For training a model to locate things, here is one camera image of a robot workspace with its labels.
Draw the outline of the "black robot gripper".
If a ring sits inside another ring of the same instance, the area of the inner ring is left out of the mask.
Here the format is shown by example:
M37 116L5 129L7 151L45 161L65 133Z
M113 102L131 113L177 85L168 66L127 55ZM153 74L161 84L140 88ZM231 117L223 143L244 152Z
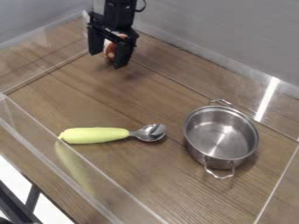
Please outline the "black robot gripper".
M96 12L89 13L88 23L88 52L96 55L103 52L104 40L115 42L116 56L113 67L119 69L128 64L131 59L139 34L132 29L131 24L112 25L112 21L105 15Z

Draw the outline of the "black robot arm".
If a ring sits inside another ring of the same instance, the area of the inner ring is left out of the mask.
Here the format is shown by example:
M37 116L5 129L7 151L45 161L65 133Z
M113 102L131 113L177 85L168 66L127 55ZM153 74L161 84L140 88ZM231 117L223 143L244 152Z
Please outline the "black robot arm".
M137 9L137 0L104 0L104 13L93 10L88 13L88 53L107 52L115 69L124 67L136 48L139 34L132 28Z

